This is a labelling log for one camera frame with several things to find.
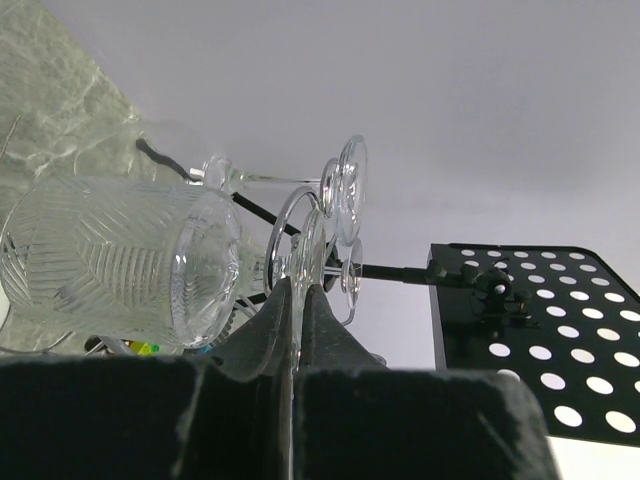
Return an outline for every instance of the white hole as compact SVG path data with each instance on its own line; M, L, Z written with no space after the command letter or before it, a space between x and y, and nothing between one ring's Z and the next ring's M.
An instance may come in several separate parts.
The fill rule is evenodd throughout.
M597 310L595 308L583 308L582 314L585 317L589 317L594 320L602 320L604 318L604 313L602 313L600 310Z
M580 300L581 302L586 302L589 300L589 295L584 292L571 292L571 298L575 298L576 300Z
M594 357L591 352L587 352L581 348L571 350L571 356L581 363L593 363L596 361L596 357Z
M564 379L555 373L543 373L540 375L540 381L551 390L562 390L567 386Z
M567 312L565 312L564 309L560 307L553 307L553 306L547 307L547 313L554 317L564 317L567 314Z
M502 343L492 343L491 345L489 345L489 351L496 357L508 357L511 353L509 347L503 345Z
M613 354L613 358L616 359L616 362L618 362L621 365L624 365L625 367L633 368L640 365L640 360L638 360L636 357L634 357L630 353L616 352Z
M607 382L604 378L589 377L587 378L587 386L594 392L602 395L609 395L613 393L613 385Z
M568 427L579 427L582 425L582 417L571 407L556 407L553 414L558 420L560 420L560 422L564 423Z
M549 360L551 358L551 352L549 349L539 345L531 347L529 349L529 353L533 358L537 358L538 360Z
M605 415L607 423L622 433L633 433L636 431L636 424L631 418L620 412L607 412Z
M621 311L620 316L625 320L629 320L630 322L640 322L640 315L638 315L636 312L632 312L631 310Z
M618 334L618 332L615 332L610 328L599 328L597 333L605 340L610 340L612 342L620 340L620 335Z
M608 287L609 284L609 280L605 280L604 278L592 278L591 279L591 283L593 283L594 285L598 285L599 287Z
M609 300L610 302L622 303L624 302L624 297L622 295L618 295L617 293L605 293L604 298Z
M573 277L560 277L560 281L567 285L575 285L578 281Z
M573 327L569 327L568 325L562 325L558 327L558 333L567 338L578 338L580 336L579 331L577 331Z
M553 293L551 290L545 290L544 288L541 290L538 290L536 293L540 298L546 298L546 299L550 299L556 296L556 294Z
M498 370L498 373L501 374L501 375L507 375L508 377L513 377L516 380L520 380L520 375L518 375L513 370L508 370L506 368L503 368L502 370Z

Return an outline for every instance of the gray wall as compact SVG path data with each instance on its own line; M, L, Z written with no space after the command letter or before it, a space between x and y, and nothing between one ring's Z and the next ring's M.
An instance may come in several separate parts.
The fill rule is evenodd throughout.
M640 286L640 2L45 0L143 115L262 173L367 138L369 263L431 242L576 244ZM256 192L274 208L281 197ZM364 284L352 331L432 364L427 290Z

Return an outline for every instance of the marble surface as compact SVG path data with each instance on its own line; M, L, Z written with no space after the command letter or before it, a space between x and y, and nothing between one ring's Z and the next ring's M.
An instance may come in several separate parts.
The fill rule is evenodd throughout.
M0 225L34 182L52 175L180 180L123 149L131 130L119 126L136 120L137 110L40 1L0 0L0 65ZM0 317L7 308L0 294ZM33 350L64 333L10 313L0 345ZM55 351L82 352L85 339L73 335Z

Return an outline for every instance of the black metal plate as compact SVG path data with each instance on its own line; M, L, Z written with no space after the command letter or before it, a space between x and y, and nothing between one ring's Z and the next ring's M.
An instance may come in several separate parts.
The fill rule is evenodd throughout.
M529 312L539 323L488 332L478 328L471 290L431 287L439 368L515 372L551 435L640 446L640 298L602 259L575 247L464 244L432 245L431 256L449 271L509 257L514 289L533 293Z

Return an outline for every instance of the wine glass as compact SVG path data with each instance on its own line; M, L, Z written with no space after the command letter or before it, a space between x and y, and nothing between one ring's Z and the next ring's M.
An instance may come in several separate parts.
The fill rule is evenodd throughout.
M12 307L42 325L197 348L220 334L238 295L262 285L265 262L271 275L291 274L299 288L321 282L320 218L314 208L293 261L274 262L247 242L222 192L53 177L11 211L0 238L0 281Z
M89 135L76 149L74 173L204 183L227 194L261 184L312 186L317 189L319 206L333 226L336 241L350 247L360 230L367 163L364 138L355 135L339 157L325 164L320 178L258 175L235 168L221 148L209 147L181 122L141 120Z

